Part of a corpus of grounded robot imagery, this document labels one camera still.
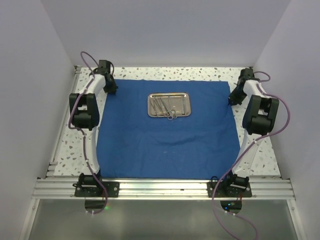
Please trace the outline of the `blue surgical cloth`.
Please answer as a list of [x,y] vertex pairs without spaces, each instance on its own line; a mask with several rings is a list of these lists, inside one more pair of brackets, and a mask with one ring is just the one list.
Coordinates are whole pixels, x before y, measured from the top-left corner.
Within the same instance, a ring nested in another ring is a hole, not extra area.
[[[104,178],[209,179],[235,162],[240,143],[226,81],[117,80],[108,95],[96,147]],[[191,114],[148,115],[152,93],[184,92]]]

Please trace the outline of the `steel scalpel handle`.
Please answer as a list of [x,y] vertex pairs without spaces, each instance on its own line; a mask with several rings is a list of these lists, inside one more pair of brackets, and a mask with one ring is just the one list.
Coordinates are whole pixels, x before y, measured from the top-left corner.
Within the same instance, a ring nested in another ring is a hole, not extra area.
[[171,97],[168,96],[168,103],[169,103],[169,110],[172,111],[172,103],[171,103]]

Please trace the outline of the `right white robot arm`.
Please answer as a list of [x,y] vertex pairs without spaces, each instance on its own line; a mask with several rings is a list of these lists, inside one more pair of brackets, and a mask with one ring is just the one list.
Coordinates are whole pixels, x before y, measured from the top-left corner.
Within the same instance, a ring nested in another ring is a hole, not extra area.
[[264,93],[257,80],[246,80],[239,83],[230,94],[229,101],[240,101],[248,98],[248,105],[242,119],[244,129],[243,141],[234,166],[224,178],[223,192],[227,196],[235,196],[241,188],[249,185],[249,176],[258,148],[274,128],[280,101],[276,97]]

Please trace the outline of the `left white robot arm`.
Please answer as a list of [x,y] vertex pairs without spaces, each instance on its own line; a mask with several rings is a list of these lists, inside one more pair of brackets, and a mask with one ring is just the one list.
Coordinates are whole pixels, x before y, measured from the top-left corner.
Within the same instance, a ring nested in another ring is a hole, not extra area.
[[84,167],[81,173],[84,176],[92,176],[86,190],[92,196],[103,193],[104,184],[99,181],[100,165],[97,158],[96,133],[100,123],[97,95],[101,91],[106,94],[116,93],[118,87],[112,74],[94,73],[89,76],[88,83],[76,93],[69,95],[70,116],[68,127],[82,134],[82,151]]

